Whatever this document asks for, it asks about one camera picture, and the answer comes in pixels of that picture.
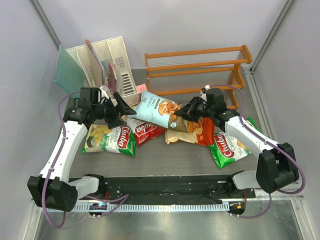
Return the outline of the beige orange cassava chips bag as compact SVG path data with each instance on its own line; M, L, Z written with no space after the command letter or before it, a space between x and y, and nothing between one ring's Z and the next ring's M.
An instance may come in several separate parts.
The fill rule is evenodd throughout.
M198 122L183 121L188 132L178 132L167 130L165 132L165 142L167 145L178 141L183 141L201 146L210 146L214 144L215 126L210 118L201 117Z

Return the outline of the red Chuba chips bag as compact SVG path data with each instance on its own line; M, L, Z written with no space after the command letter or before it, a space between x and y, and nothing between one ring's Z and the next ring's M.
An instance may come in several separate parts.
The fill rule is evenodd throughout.
M136 144L139 147L166 132L166 129L163 127L134 118L128 118L126 123L133 132Z

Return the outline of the light blue cassava chips bag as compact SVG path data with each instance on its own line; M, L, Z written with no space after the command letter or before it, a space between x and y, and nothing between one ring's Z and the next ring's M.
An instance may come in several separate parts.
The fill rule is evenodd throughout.
M183 105L155 95L149 91L143 91L140 103L135 107L136 114L130 118L152 123L168 130L187 133L188 129L181 116L175 115Z

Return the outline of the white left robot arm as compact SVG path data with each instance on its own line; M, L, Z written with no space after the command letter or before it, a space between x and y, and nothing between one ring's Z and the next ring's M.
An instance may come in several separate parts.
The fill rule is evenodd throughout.
M53 152L38 176L30 176L27 188L38 207L70 212L76 202L88 195L100 200L107 192L105 179L101 175L86 174L69 181L70 170L77 150L96 120L104 120L108 128L124 124L122 116L136 112L114 93L117 104L105 97L98 87L82 87L79 95L64 114L59 114L61 133Z

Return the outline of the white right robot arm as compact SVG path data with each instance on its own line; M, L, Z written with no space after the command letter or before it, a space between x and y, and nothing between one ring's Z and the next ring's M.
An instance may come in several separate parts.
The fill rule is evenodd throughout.
M258 187L268 194L275 191L286 194L283 188L301 180L300 193L306 185L306 177L296 162L293 147L278 143L249 125L242 112L228 109L222 90L217 85L206 86L201 96L195 96L188 104L175 112L187 121L197 122L199 118L209 118L225 133L243 143L257 157L257 169L241 171L232 176L226 184L226 193L233 198L244 189Z

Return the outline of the orange wooden shelf rack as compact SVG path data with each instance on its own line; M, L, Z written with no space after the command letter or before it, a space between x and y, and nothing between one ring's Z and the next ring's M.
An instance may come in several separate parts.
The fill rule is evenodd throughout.
M239 107L236 91L231 87L243 89L244 78L241 66L250 64L252 54L246 45L187 50L144 55L147 89L158 95L181 95L200 92L203 83L200 76L205 74L226 74L226 80L217 84L229 95L229 109Z

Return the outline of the green Chuba bag left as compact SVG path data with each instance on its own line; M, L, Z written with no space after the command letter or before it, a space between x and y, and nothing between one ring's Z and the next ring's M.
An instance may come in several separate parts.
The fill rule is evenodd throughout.
M81 152L110 152L135 157L136 140L128 126L109 129L106 125L92 124Z

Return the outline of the green chuba bag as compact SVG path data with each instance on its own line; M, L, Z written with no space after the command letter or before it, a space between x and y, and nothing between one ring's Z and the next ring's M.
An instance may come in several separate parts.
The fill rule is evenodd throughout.
M135 157L136 140L128 126L109 129L106 125L92 124L81 152L110 152Z
M219 169L252 154L243 143L226 132L216 132L213 138L213 145L209 145L208 148Z

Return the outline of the pink patterned booklet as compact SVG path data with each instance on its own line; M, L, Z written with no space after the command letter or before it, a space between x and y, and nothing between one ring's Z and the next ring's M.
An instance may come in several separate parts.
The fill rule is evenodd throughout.
M123 78L120 73L120 68L108 59L102 60L101 64L105 71L105 84L108 87L109 92L112 95L115 92L118 92L123 96Z

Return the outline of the small pink box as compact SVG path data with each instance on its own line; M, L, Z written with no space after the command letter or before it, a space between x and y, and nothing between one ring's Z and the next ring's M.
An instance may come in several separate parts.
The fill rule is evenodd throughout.
M139 85L136 86L136 89L137 89L137 92L138 92L139 94L141 94L142 92L148 90L146 84L139 84Z

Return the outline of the brown flat board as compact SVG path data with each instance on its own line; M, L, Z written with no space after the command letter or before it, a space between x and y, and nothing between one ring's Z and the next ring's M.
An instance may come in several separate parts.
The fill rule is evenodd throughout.
M100 88L107 86L106 71L102 64L102 60L106 56L106 43L104 41L92 43L89 39L85 39L88 58L94 80L94 86Z

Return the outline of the green Chuba bag right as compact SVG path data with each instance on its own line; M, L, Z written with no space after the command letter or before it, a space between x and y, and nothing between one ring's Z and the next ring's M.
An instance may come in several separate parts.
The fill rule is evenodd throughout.
M219 169L252 154L243 143L226 132L216 132L213 138L213 145L209 145L208 148Z

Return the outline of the teal green folder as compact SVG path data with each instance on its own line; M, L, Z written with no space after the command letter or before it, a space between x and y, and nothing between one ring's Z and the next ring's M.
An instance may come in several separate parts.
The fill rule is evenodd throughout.
M77 49L75 47L65 49L60 44L54 83L70 94L84 87L86 80L87 77L81 66Z

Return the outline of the cream plastic file organizer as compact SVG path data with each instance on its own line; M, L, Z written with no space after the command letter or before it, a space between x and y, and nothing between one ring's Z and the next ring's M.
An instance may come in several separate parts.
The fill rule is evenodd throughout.
M66 49L84 77L80 84L85 87L108 88L107 93L119 91L130 106L140 101L122 36Z

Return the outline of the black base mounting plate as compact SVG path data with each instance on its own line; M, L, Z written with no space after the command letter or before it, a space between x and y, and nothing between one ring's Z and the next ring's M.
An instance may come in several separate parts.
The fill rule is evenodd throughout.
M253 199L253 188L237 189L230 175L106 177L105 186L90 196L118 199L126 205L204 205L225 199Z

